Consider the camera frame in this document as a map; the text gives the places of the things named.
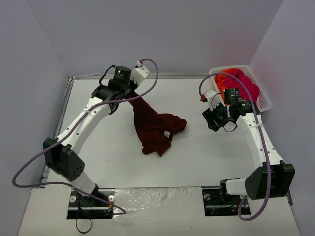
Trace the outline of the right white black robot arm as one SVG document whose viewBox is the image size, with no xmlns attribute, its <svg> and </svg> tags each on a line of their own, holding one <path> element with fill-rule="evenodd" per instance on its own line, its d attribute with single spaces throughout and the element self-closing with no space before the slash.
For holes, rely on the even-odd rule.
<svg viewBox="0 0 315 236">
<path fill-rule="evenodd" d="M 272 145 L 262 124 L 260 111 L 255 103 L 240 97 L 237 88 L 225 90 L 227 104 L 220 100 L 220 94 L 208 91 L 201 95 L 201 101 L 208 103 L 202 115 L 208 128 L 217 132 L 232 122 L 238 128 L 254 160 L 254 171 L 244 179 L 221 181 L 219 199 L 229 203 L 236 195 L 247 196 L 251 200 L 263 199 L 268 193 L 270 198 L 284 197 L 290 188 L 295 168 L 286 164 Z"/>
</svg>

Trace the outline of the maroon t shirt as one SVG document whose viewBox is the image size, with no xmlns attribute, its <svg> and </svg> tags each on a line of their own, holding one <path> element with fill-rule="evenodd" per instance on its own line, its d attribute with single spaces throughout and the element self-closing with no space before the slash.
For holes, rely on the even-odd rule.
<svg viewBox="0 0 315 236">
<path fill-rule="evenodd" d="M 171 147 L 174 135 L 185 130 L 187 121 L 169 113 L 158 113 L 143 98 L 129 102 L 133 107 L 133 122 L 143 146 L 142 153 L 163 156 Z"/>
</svg>

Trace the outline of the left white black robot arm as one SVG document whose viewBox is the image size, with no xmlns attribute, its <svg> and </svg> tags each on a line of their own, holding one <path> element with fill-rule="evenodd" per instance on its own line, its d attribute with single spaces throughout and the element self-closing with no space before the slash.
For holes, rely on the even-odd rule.
<svg viewBox="0 0 315 236">
<path fill-rule="evenodd" d="M 113 78 L 107 85 L 98 85 L 71 125 L 55 139 L 47 138 L 43 143 L 43 148 L 49 149 L 44 154 L 47 167 L 83 191 L 81 200 L 89 206 L 98 202 L 99 193 L 84 171 L 85 163 L 79 157 L 81 148 L 100 121 L 116 111 L 118 101 L 126 99 L 142 81 L 136 68 L 116 66 Z"/>
</svg>

